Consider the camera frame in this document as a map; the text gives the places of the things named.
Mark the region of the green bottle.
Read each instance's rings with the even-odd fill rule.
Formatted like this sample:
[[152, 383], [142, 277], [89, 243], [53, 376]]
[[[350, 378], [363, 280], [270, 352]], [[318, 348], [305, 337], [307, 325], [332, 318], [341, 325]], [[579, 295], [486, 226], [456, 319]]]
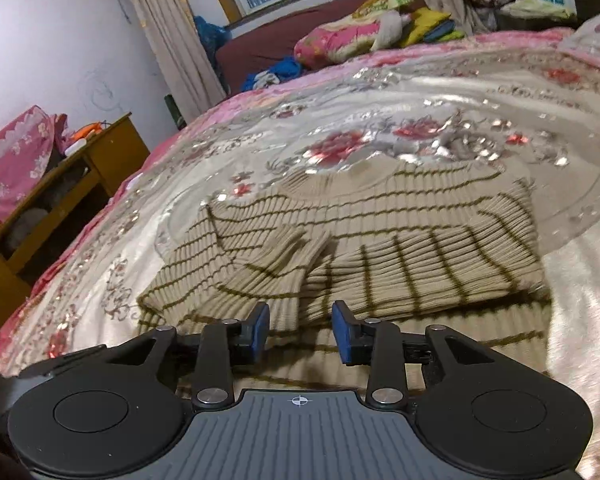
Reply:
[[166, 107], [169, 110], [169, 113], [174, 121], [174, 124], [176, 125], [176, 128], [178, 128], [178, 130], [183, 130], [186, 127], [187, 122], [184, 119], [180, 109], [178, 108], [178, 104], [175, 103], [172, 94], [167, 94], [164, 97], [164, 102], [166, 102]]

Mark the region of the wooden bedside desk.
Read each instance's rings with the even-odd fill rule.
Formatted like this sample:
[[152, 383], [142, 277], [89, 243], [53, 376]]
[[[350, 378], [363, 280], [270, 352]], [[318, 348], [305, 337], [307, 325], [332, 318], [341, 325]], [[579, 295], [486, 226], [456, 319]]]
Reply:
[[0, 225], [0, 329], [148, 155], [126, 114], [47, 171]]

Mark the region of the beige striped knit sweater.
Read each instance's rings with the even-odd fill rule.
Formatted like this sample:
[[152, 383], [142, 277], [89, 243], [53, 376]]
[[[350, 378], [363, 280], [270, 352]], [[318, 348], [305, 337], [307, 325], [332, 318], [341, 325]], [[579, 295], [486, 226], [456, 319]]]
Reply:
[[340, 300], [406, 332], [450, 326], [544, 372], [550, 293], [531, 185], [518, 160], [297, 170], [203, 206], [138, 296], [138, 328], [198, 333], [262, 301], [270, 334], [243, 387], [364, 388], [366, 369], [341, 363], [330, 328]]

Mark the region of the pink floral cover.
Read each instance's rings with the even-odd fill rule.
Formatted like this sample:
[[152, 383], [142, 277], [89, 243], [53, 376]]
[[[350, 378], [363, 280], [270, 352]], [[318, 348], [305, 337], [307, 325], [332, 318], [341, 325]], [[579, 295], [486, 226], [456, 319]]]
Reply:
[[66, 123], [33, 105], [0, 130], [0, 225], [46, 173]]

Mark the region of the light green folded cloth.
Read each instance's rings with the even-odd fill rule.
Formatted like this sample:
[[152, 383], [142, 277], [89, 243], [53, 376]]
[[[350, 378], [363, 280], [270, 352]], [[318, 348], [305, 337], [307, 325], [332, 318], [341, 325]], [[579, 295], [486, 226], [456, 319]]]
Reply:
[[560, 3], [548, 0], [515, 0], [500, 9], [501, 14], [525, 20], [574, 20], [576, 12]]

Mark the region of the floral satin bedspread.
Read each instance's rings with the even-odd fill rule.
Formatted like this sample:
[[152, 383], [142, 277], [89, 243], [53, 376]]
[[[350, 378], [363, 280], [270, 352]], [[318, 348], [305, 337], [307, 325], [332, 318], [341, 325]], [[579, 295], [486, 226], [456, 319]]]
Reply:
[[198, 119], [1, 334], [0, 479], [600, 479], [600, 25]]

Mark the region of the yellow folded cloth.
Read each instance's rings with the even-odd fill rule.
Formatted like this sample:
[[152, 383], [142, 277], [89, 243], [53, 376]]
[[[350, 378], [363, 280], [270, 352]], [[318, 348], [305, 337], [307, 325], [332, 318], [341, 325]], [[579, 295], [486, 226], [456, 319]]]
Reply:
[[458, 28], [451, 14], [431, 10], [423, 6], [409, 14], [405, 20], [402, 36], [396, 45], [400, 48], [414, 44], [442, 44], [452, 40], [464, 39], [464, 30]]

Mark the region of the blue plastic bag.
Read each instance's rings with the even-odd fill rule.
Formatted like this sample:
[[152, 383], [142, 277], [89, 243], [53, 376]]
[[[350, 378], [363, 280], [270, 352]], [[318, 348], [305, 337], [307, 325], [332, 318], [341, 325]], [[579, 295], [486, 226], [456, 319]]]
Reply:
[[230, 32], [222, 26], [207, 22], [200, 15], [194, 16], [194, 23], [211, 66], [215, 73], [219, 73], [221, 69], [216, 54], [230, 41]]

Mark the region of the pink floral folded quilt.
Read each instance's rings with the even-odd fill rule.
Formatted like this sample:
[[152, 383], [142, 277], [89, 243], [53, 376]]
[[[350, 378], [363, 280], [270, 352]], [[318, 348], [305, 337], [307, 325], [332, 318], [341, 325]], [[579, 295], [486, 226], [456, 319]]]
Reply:
[[294, 46], [294, 58], [308, 70], [338, 65], [370, 52], [387, 50], [411, 23], [414, 0], [366, 0], [336, 22], [316, 26]]

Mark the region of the blue clothes pile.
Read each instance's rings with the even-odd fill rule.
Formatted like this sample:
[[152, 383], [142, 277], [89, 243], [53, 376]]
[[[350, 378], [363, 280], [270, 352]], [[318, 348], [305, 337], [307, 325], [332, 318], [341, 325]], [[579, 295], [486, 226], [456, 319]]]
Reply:
[[249, 74], [242, 84], [242, 92], [265, 89], [296, 79], [303, 73], [302, 65], [292, 56], [285, 56], [259, 73]]

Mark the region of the beige left curtain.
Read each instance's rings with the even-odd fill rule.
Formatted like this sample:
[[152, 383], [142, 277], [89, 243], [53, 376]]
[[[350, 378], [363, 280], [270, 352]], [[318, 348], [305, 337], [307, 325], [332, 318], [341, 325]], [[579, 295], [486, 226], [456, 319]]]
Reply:
[[131, 0], [184, 120], [192, 122], [226, 98], [202, 45], [187, 0]]

